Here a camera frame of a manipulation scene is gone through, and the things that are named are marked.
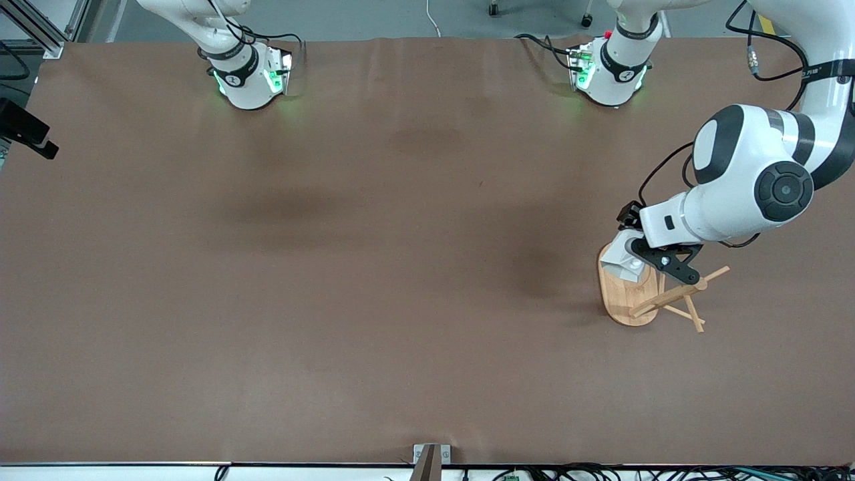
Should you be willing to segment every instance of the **metal bracket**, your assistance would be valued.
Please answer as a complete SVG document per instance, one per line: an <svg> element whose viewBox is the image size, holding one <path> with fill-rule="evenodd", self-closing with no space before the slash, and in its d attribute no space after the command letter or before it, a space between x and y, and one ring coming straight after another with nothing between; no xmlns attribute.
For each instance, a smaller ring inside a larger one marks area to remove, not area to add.
<svg viewBox="0 0 855 481"><path fill-rule="evenodd" d="M419 462L426 446L436 446L439 448L439 458L441 464L451 464L451 445L439 444L437 442L426 442L424 444L413 444L413 464Z"/></svg>
<svg viewBox="0 0 855 481"><path fill-rule="evenodd" d="M27 0L0 0L0 11L44 49L44 58L57 59L62 55L62 45L69 41L68 36Z"/></svg>
<svg viewBox="0 0 855 481"><path fill-rule="evenodd" d="M654 269L689 285L697 284L700 281L700 274L689 265L689 262L698 255L703 246L703 244L692 244L689 246L666 246L654 249L647 244L647 239L643 237L633 240L629 244L633 253L653 266Z"/></svg>
<svg viewBox="0 0 855 481"><path fill-rule="evenodd" d="M413 468L413 473L410 475L410 481L441 481L442 480L442 462L444 453L447 453L447 459L451 461L451 446L448 444L416 444L413 446L413 455L418 458L416 467Z"/></svg>

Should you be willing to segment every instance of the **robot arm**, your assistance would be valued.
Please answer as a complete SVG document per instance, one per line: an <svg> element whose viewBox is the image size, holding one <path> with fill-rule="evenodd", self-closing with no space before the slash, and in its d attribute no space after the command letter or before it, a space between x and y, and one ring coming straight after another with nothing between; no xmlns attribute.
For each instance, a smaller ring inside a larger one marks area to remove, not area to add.
<svg viewBox="0 0 855 481"><path fill-rule="evenodd" d="M251 0L137 1L199 45L202 55L214 67L220 92L235 107L258 109L285 92L291 70L290 53L248 39L228 23L237 24L231 17L244 14Z"/></svg>
<svg viewBox="0 0 855 481"><path fill-rule="evenodd" d="M647 61L663 27L659 10L688 9L712 0L608 0L617 12L615 30L570 52L570 64L581 72L570 74L574 89L598 104L617 106L641 88Z"/></svg>
<svg viewBox="0 0 855 481"><path fill-rule="evenodd" d="M752 0L790 32L811 66L803 107L794 113L730 105L698 132L696 187L663 203L628 205L622 230L601 261L612 274L638 281L644 263L694 284L689 261L704 242L778 228L799 216L816 190L843 175L855 157L855 3L822 8L800 0ZM680 260L680 254L689 257Z"/></svg>

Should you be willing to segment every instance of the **green led light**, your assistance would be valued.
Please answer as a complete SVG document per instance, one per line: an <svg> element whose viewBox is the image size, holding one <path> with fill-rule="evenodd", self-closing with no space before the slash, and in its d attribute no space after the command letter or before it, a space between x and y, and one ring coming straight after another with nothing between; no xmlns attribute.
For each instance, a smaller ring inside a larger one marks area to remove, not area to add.
<svg viewBox="0 0 855 481"><path fill-rule="evenodd" d="M584 70L579 73L578 80L576 81L576 86L580 89L585 90L588 86L591 85L591 78L594 74L597 73L596 65L593 62L589 63Z"/></svg>
<svg viewBox="0 0 855 481"><path fill-rule="evenodd" d="M217 75L216 72L214 72L214 79L216 80L216 85L220 87L220 93L226 95L226 88L222 86L222 80L220 80L220 75Z"/></svg>
<svg viewBox="0 0 855 481"><path fill-rule="evenodd" d="M267 80L271 92L282 92L282 76L277 74L276 71L269 72L264 70L264 78Z"/></svg>
<svg viewBox="0 0 855 481"><path fill-rule="evenodd" d="M638 81L638 83L635 84L635 90L638 90L641 88L641 81L644 80L644 74L646 74L646 73L647 73L647 67L644 67L643 69L641 69L641 73L639 74L639 81Z"/></svg>

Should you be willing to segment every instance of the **brown paper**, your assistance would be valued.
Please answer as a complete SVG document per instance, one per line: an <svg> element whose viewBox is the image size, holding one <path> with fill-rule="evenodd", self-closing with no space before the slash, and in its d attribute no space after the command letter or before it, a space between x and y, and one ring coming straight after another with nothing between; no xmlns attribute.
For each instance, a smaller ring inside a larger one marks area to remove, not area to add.
<svg viewBox="0 0 855 481"><path fill-rule="evenodd" d="M621 109L517 40L309 45L240 111L195 45L68 45L0 185L3 461L840 464L855 456L850 174L705 247L698 336L606 316L645 175L736 102L744 39L673 39ZM793 57L766 48L768 74ZM681 158L649 200L684 187Z"/></svg>

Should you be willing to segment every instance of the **oval wooden base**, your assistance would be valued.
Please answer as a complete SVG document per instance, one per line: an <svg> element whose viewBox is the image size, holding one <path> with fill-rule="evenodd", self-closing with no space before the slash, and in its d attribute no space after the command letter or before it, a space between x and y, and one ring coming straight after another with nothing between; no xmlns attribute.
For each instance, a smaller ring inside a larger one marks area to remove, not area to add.
<svg viewBox="0 0 855 481"><path fill-rule="evenodd" d="M605 310L609 313L609 317L619 324L633 327L648 324L656 317L658 310L648 312L637 318L630 316L629 310L661 294L664 291L665 283L658 280L657 272L649 265L645 265L644 272L641 274L641 282L624 281L603 270L603 265L599 260L610 245L603 247L597 256L599 289L603 295Z"/></svg>

